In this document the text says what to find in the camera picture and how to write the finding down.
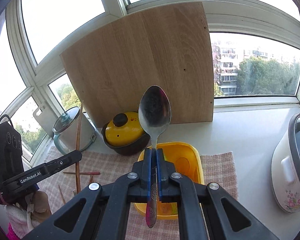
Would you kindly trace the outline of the gloved left hand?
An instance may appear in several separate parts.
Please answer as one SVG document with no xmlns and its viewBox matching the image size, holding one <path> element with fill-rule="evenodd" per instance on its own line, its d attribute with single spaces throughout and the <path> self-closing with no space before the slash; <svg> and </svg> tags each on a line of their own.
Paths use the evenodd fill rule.
<svg viewBox="0 0 300 240">
<path fill-rule="evenodd" d="M 17 203 L 6 205 L 5 211 L 9 220 L 8 239 L 22 239 L 52 215 L 48 196 L 43 191 L 36 191 L 26 197 L 25 208 Z"/>
</svg>

